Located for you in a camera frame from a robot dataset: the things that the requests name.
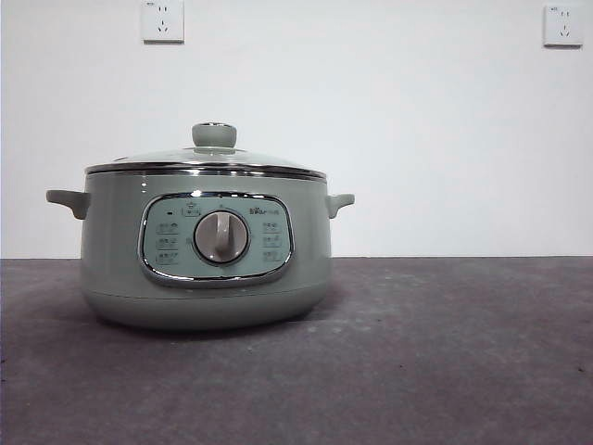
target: lid knob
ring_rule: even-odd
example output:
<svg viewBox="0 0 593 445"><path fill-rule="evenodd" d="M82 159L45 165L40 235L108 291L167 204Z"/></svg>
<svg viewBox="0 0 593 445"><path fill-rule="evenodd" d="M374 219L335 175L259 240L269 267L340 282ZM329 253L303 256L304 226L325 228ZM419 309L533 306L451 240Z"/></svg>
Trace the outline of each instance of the lid knob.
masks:
<svg viewBox="0 0 593 445"><path fill-rule="evenodd" d="M200 148L216 147L224 151L234 151L237 130L232 125L218 122L199 123L192 127L192 137L197 151Z"/></svg>

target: sage green pot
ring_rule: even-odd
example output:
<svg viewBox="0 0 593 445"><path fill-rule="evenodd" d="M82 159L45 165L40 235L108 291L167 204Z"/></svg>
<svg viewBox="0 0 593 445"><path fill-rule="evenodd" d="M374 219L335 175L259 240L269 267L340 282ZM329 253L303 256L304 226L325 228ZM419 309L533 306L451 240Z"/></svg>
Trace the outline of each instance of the sage green pot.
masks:
<svg viewBox="0 0 593 445"><path fill-rule="evenodd" d="M114 322L221 329L281 320L325 295L330 224L353 195L325 175L234 148L198 124L195 147L86 170L85 192L49 190L82 225L82 293Z"/></svg>

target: stainless steel rim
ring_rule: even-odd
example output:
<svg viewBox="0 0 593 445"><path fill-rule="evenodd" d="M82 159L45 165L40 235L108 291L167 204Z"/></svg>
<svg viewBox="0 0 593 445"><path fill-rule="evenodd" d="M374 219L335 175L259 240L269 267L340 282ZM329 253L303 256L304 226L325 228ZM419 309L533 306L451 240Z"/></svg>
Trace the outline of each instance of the stainless steel rim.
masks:
<svg viewBox="0 0 593 445"><path fill-rule="evenodd" d="M313 170L294 169L289 167L272 166L251 166L242 164L201 164L193 167L191 164L166 162L147 163L136 162L134 164L104 164L94 165L86 169L86 174L115 173L134 174L141 176L179 174L190 176L249 176L249 177L271 177L300 179L304 181L318 181L326 183L325 173Z"/></svg>

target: control panel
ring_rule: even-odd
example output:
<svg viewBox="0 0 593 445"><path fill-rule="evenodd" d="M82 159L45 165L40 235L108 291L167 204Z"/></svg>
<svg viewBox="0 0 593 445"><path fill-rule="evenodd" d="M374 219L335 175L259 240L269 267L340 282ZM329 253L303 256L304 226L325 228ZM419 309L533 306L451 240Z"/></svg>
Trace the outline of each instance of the control panel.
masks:
<svg viewBox="0 0 593 445"><path fill-rule="evenodd" d="M148 204L141 230L145 272L170 286L270 279L293 252L285 205L264 195L165 195Z"/></svg>

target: glass lid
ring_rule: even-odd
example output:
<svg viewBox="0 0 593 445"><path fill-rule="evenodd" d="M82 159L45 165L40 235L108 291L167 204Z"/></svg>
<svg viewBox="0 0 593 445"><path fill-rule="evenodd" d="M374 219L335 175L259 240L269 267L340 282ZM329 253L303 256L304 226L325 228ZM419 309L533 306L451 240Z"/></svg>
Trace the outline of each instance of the glass lid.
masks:
<svg viewBox="0 0 593 445"><path fill-rule="evenodd" d="M325 179L325 174L273 156L250 153L234 147L237 131L226 123L199 123L192 128L196 146L115 159L94 165L86 173L196 170L249 172L249 175L280 175L297 179Z"/></svg>

